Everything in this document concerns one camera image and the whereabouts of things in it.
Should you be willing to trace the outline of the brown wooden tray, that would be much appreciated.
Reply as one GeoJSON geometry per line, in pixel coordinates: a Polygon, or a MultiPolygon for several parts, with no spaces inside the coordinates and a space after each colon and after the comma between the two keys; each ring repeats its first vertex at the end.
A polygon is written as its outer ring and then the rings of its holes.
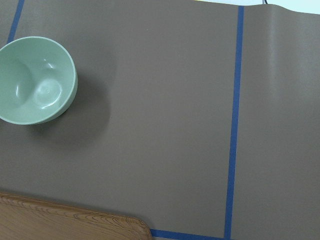
{"type": "Polygon", "coordinates": [[[150,240],[142,220],[1,192],[2,240],[150,240]]]}

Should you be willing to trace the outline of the mint green bowl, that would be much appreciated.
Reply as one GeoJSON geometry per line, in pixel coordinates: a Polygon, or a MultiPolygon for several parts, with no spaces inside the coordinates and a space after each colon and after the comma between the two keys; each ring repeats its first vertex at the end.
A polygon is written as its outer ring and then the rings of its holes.
{"type": "Polygon", "coordinates": [[[62,115],[73,103],[78,75],[69,52],[41,36],[16,39],[0,49],[0,118],[37,125],[62,115]]]}

